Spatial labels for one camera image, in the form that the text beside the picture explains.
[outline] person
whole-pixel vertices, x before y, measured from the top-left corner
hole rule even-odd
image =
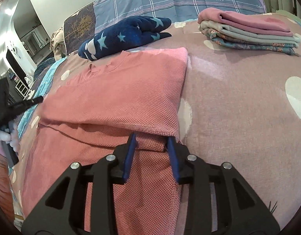
[[[0,131],[0,207],[6,214],[9,221],[14,221],[13,199],[10,191],[8,177],[8,163],[4,153],[2,142],[10,144],[13,150],[18,153],[20,150],[18,129],[14,123],[14,130],[11,134]]]

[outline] star pattern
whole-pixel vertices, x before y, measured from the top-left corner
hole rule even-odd
[[[153,17],[153,18],[151,18],[151,20],[154,20],[156,22],[156,27],[155,28],[157,28],[159,25],[160,26],[164,25],[163,22],[159,18]]]
[[[106,36],[104,36],[104,32],[102,32],[100,39],[97,40],[99,43],[100,50],[102,50],[102,48],[108,48],[105,45],[105,39],[106,39]]]
[[[124,37],[125,37],[125,35],[122,35],[120,32],[120,34],[118,35],[118,38],[121,42],[125,42]]]
[[[154,41],[160,40],[160,34],[157,33],[157,35],[151,35],[151,37],[154,39]]]

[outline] metal bolt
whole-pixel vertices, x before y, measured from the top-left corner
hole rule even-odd
[[[187,159],[189,160],[189,161],[195,161],[196,159],[197,159],[197,156],[196,155],[188,155],[187,156]]]
[[[107,156],[106,156],[106,160],[107,160],[107,161],[112,162],[112,161],[114,161],[115,159],[116,159],[116,156],[115,156],[115,155],[107,155]]]
[[[79,163],[71,163],[70,165],[71,169],[78,169],[80,167]]]
[[[232,168],[232,164],[229,163],[229,162],[223,163],[222,166],[223,166],[225,169],[231,169],[231,168]]]

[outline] folded pink sweater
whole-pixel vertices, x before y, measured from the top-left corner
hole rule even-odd
[[[198,23],[200,24],[203,20],[213,20],[252,33],[293,36],[290,28],[283,21],[269,16],[255,17],[235,11],[207,8],[198,15]]]

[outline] shirt sleeve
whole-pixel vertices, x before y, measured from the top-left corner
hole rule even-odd
[[[0,154],[0,207],[9,221],[14,221],[13,199],[10,191],[7,159]]]

